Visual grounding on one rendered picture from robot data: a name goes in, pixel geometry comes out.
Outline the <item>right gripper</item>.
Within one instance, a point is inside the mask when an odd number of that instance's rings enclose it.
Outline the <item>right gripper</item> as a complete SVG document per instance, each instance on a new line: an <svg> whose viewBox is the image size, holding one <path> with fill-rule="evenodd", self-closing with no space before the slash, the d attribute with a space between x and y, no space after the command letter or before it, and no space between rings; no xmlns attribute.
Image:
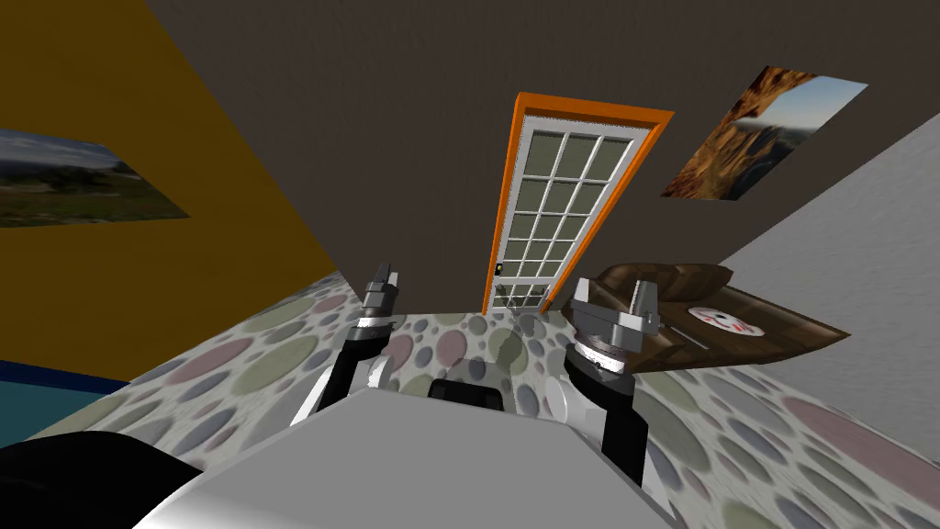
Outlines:
<svg viewBox="0 0 940 529"><path fill-rule="evenodd" d="M591 281L580 277L570 300L576 343L605 355L638 353L643 339L656 336L660 327L658 285L636 280L626 312L589 302Z"/></svg>

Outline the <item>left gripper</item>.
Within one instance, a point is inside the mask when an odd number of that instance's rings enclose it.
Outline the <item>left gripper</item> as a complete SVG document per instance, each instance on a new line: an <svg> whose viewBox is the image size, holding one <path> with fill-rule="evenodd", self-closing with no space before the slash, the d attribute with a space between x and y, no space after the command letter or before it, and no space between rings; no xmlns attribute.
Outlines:
<svg viewBox="0 0 940 529"><path fill-rule="evenodd" d="M398 294L398 273L391 272L391 264L382 263L374 282L367 283L361 321L377 321L392 316Z"/></svg>

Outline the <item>white glazed door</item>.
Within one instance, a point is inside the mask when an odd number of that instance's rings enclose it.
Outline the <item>white glazed door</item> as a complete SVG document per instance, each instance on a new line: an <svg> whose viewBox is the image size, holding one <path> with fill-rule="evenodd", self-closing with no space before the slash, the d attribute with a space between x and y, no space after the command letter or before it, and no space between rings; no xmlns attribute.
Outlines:
<svg viewBox="0 0 940 529"><path fill-rule="evenodd" d="M512 165L488 307L544 309L649 127L527 115Z"/></svg>

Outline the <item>brown sofa with white cushion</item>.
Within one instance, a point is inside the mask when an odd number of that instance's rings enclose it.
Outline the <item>brown sofa with white cushion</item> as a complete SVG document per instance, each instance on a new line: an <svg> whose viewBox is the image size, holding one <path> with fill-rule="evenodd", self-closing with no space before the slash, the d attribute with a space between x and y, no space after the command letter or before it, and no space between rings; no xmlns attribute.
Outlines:
<svg viewBox="0 0 940 529"><path fill-rule="evenodd" d="M661 328L644 336L629 372L764 365L821 350L848 332L730 286L717 264L616 264L587 282L588 302L628 310L638 280L658 288Z"/></svg>

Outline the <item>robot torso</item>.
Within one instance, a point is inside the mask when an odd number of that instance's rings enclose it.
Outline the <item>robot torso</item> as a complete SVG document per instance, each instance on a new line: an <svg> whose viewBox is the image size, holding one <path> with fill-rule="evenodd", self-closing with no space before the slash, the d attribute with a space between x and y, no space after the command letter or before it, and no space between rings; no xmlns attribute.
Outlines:
<svg viewBox="0 0 940 529"><path fill-rule="evenodd" d="M599 450L603 413L546 383L554 420L363 388L170 495L135 529L678 529Z"/></svg>

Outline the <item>brown rock and sky picture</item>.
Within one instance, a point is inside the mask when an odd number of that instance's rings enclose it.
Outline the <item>brown rock and sky picture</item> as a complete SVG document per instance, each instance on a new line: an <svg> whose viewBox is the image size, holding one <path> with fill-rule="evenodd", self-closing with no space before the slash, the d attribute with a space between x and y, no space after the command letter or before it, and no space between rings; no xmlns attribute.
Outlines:
<svg viewBox="0 0 940 529"><path fill-rule="evenodd" d="M866 88L864 83L767 66L661 196L740 199Z"/></svg>

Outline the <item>green landscape picture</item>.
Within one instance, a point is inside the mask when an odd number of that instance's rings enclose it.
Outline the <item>green landscape picture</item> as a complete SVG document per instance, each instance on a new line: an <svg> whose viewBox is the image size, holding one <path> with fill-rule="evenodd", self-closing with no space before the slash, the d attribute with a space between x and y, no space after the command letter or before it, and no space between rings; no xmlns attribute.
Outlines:
<svg viewBox="0 0 940 529"><path fill-rule="evenodd" d="M187 217L101 144L0 129L0 228Z"/></svg>

